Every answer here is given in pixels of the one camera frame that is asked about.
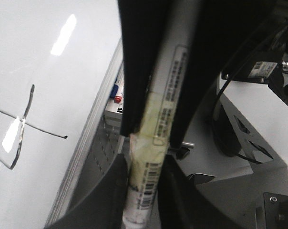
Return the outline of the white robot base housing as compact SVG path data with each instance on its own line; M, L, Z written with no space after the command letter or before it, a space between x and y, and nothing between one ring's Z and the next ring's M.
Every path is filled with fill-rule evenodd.
M213 93L220 98L240 153L227 157L205 121ZM179 164L187 174L212 175L197 185L209 204L245 229L288 229L288 105L267 85L221 78L208 92L187 131L195 144Z

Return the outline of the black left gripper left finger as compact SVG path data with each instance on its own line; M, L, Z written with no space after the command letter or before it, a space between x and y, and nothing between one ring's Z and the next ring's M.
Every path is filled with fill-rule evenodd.
M91 192L48 229L119 229L127 192L128 165L117 154L112 165Z

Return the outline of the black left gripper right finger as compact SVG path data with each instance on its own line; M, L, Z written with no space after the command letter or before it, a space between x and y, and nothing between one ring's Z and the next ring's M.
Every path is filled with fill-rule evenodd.
M169 155L163 163L157 200L163 229L232 228L232 221L207 201Z

